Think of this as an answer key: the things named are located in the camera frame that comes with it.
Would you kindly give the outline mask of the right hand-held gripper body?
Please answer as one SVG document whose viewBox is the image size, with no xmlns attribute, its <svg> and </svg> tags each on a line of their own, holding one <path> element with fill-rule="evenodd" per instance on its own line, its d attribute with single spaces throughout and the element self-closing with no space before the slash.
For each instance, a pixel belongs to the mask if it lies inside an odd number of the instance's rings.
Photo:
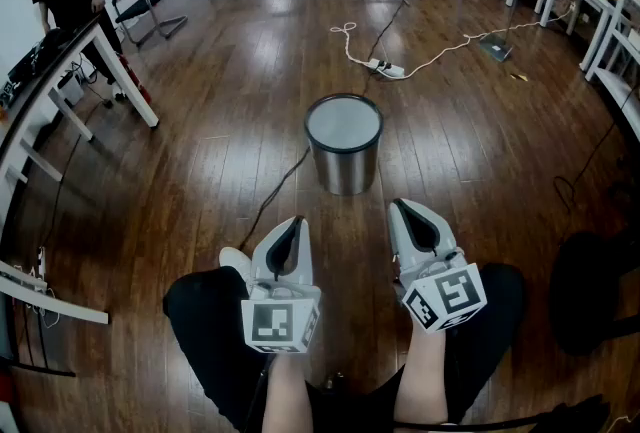
<svg viewBox="0 0 640 433">
<path fill-rule="evenodd" d="M 399 281 L 402 304 L 427 334 L 458 326 L 487 305 L 478 266 L 460 249 L 403 270 Z"/>
</svg>

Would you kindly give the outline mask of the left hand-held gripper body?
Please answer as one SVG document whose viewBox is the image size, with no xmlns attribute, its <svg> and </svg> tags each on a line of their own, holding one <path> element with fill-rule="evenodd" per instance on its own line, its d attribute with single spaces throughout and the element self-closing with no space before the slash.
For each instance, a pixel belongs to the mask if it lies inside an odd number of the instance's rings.
<svg viewBox="0 0 640 433">
<path fill-rule="evenodd" d="M 257 270 L 241 301 L 245 343 L 264 354 L 306 353 L 320 319 L 321 290 L 313 271 L 276 277 Z"/>
</svg>

